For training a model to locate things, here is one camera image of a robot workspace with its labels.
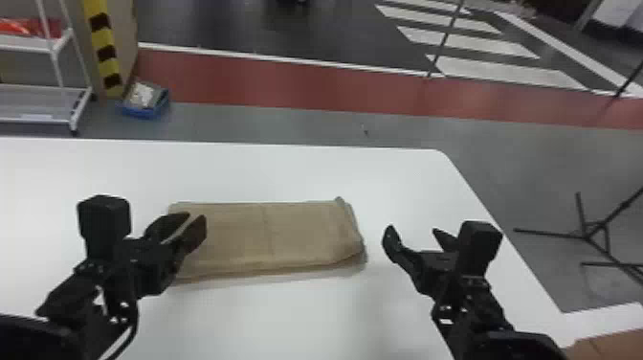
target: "folded towel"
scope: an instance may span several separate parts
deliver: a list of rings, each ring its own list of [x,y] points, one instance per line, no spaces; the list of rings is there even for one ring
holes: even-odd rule
[[[340,197],[302,203],[180,202],[169,212],[208,220],[208,237],[186,257],[178,280],[317,268],[364,251],[352,209]]]

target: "gray floor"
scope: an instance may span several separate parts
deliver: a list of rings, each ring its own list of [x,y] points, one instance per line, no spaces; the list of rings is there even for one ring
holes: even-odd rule
[[[515,226],[573,230],[575,191],[583,192],[588,216],[610,211],[641,185],[641,131],[188,103],[174,103],[151,122],[122,117],[105,101],[88,108],[80,132],[108,139],[436,148],[454,161],[561,310],[643,300],[643,289],[618,270],[579,267],[581,260],[600,259],[586,245],[511,233]],[[25,133],[68,136],[64,127],[0,126],[0,135]],[[641,260],[641,215],[643,201],[614,223],[615,252],[623,259]]]

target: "black tripod stand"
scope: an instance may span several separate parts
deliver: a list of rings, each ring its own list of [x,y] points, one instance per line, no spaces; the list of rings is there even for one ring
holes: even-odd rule
[[[530,234],[530,235],[539,235],[539,236],[553,236],[561,238],[573,238],[577,240],[582,240],[587,244],[591,245],[599,253],[601,253],[608,261],[583,261],[581,262],[582,266],[602,266],[602,267],[616,267],[623,270],[630,278],[638,282],[640,285],[643,285],[643,263],[632,263],[632,262],[622,262],[621,260],[615,258],[611,254],[611,241],[610,241],[610,223],[623,211],[629,208],[637,198],[643,194],[643,187],[639,189],[634,195],[630,196],[627,200],[623,201],[618,208],[611,212],[607,217],[600,221],[586,221],[585,219],[585,210],[583,208],[583,200],[581,200],[581,194],[576,192],[576,208],[578,210],[578,217],[581,223],[581,228],[571,233],[553,233],[548,231],[539,231],[539,230],[527,230],[516,228],[514,231],[516,233]],[[604,245],[600,245],[594,236],[598,233],[603,232],[603,237],[605,240]]]

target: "floor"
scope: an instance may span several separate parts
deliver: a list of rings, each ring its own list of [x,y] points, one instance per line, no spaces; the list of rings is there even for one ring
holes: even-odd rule
[[[313,0],[308,6],[288,0],[153,3],[142,0],[154,11],[140,14],[141,40],[151,44],[599,93],[615,91],[630,74],[612,71],[611,65],[594,61],[514,14],[473,8],[461,12],[435,66],[432,57],[456,9],[441,1]],[[643,96],[643,87],[637,84],[629,90]]]
[[[573,230],[576,191],[594,218],[640,186],[643,100],[592,91],[613,91],[635,54],[596,55],[591,40],[546,19],[467,9],[468,21],[456,24],[435,68],[427,57],[435,48],[431,32],[444,28],[449,4],[139,4],[146,11],[139,11],[144,44],[136,75],[167,86],[174,103],[152,122],[119,115],[114,101],[91,103],[81,137],[437,148],[562,311],[643,301],[643,289],[618,270],[581,268],[582,260],[600,259],[584,244],[510,231]],[[629,90],[636,96],[639,87]],[[68,131],[2,124],[3,134]],[[643,201],[614,223],[614,251],[625,260],[643,251],[642,214]]]
[[[576,191],[583,192],[589,217],[610,211],[640,186],[641,131],[179,102],[150,122],[120,116],[115,107],[92,104],[82,137],[439,149],[562,311],[643,301],[643,289],[618,270],[581,268],[582,260],[600,259],[586,245],[511,232],[516,226],[573,230]],[[67,136],[62,126],[0,131]],[[614,224],[615,252],[623,259],[637,260],[643,251],[641,215],[643,202]]]

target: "white floor marking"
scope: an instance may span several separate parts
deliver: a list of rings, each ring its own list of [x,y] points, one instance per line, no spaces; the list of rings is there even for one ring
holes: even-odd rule
[[[552,48],[558,50],[559,52],[569,56],[571,59],[575,60],[579,64],[585,66],[590,71],[594,72],[603,79],[613,83],[615,86],[621,86],[627,80],[624,76],[618,74],[617,72],[611,70],[609,67],[603,65],[602,63],[594,60],[593,58],[579,52],[578,50],[572,48],[571,46],[565,44],[563,41],[557,39],[556,37],[547,34],[546,32],[538,29],[537,27],[529,24],[528,22],[520,19],[516,15],[503,13],[496,11],[496,15],[510,22],[514,26],[523,29],[524,31],[532,34],[533,36],[540,39],[545,44],[551,46]],[[636,96],[643,96],[643,86],[632,83],[628,87],[628,91]]]
[[[211,49],[203,49],[203,48],[192,48],[187,46],[156,44],[151,42],[139,42],[139,48],[156,50],[156,51],[164,51],[164,52],[172,52],[172,53],[187,53],[187,54],[222,56],[222,57],[239,57],[239,58],[247,58],[250,60],[287,62],[292,64],[315,65],[315,66],[332,67],[332,68],[338,68],[338,69],[370,71],[373,73],[410,75],[414,77],[425,77],[427,75],[426,71],[348,64],[344,62],[335,62],[335,61],[310,60],[307,58],[238,53],[238,52],[230,52],[230,51],[224,51],[224,50],[211,50]]]
[[[439,1],[431,1],[431,0],[386,0],[386,1],[398,3],[398,4],[415,5],[417,7],[422,7],[427,9],[437,9],[437,10],[451,11],[451,12],[457,9],[457,5],[441,3]],[[460,10],[460,12],[465,15],[471,15],[471,12],[464,9],[464,7]]]
[[[467,60],[449,56],[441,56],[437,60],[437,67],[447,77],[486,79],[527,85],[587,90],[583,84],[558,70]]]
[[[449,23],[451,22],[450,16],[438,15],[435,13],[411,11],[384,5],[376,5],[375,8],[377,8],[377,10],[379,10],[384,16],[392,17],[395,19],[409,20],[440,26],[449,26]],[[500,31],[498,31],[498,29],[494,28],[484,21],[457,19],[457,21],[455,21],[455,26],[460,29],[475,30],[478,32],[486,32],[492,34],[502,34]]]
[[[399,29],[408,40],[422,44],[439,45],[444,37],[444,33],[430,30],[408,28],[406,26],[398,26],[397,29]],[[476,50],[485,53],[540,58],[521,44],[515,42],[490,40],[482,37],[459,34],[449,35],[446,46],[449,48]]]
[[[566,313],[578,339],[587,339],[643,327],[643,306],[629,303]]]

